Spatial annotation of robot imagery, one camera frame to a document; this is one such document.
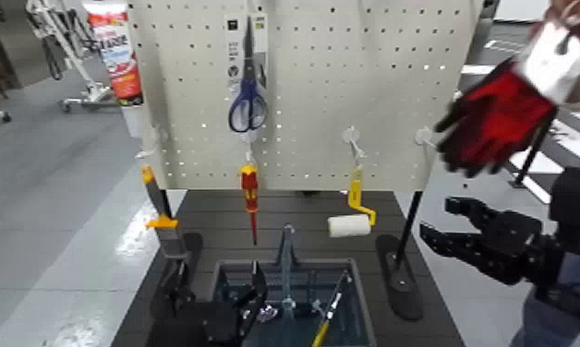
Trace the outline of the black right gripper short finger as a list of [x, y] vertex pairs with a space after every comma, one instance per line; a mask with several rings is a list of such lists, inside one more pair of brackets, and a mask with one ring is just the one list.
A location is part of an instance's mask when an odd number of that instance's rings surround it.
[[444, 208], [450, 214], [467, 217], [476, 229], [484, 229], [498, 215], [495, 209], [471, 197], [447, 197]]

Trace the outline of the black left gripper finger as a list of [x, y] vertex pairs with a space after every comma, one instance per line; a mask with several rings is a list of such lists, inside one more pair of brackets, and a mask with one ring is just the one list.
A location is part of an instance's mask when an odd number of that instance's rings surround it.
[[244, 340], [254, 326], [260, 310], [268, 297], [268, 287], [264, 271], [257, 260], [252, 261], [251, 285], [248, 291], [236, 302], [236, 307], [242, 310], [238, 325], [238, 336]]

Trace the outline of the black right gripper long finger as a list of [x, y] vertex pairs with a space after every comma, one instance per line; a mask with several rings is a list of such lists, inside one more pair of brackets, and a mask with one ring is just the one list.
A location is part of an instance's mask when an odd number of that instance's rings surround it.
[[515, 285], [523, 279], [520, 271], [511, 264], [490, 255], [480, 243], [480, 235], [477, 233], [443, 233], [432, 225], [421, 222], [419, 236], [437, 255], [460, 260], [502, 284]]

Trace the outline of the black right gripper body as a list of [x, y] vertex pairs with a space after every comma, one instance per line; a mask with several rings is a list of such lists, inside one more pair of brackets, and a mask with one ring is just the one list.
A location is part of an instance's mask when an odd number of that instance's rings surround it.
[[542, 228], [540, 220], [522, 213], [497, 213], [483, 229], [485, 273], [500, 282], [556, 282], [562, 248]]

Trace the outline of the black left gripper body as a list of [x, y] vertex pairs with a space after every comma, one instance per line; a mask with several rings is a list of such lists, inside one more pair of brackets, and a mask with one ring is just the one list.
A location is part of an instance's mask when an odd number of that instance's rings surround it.
[[154, 317], [146, 340], [152, 347], [242, 346], [250, 331], [250, 300], [178, 301]]

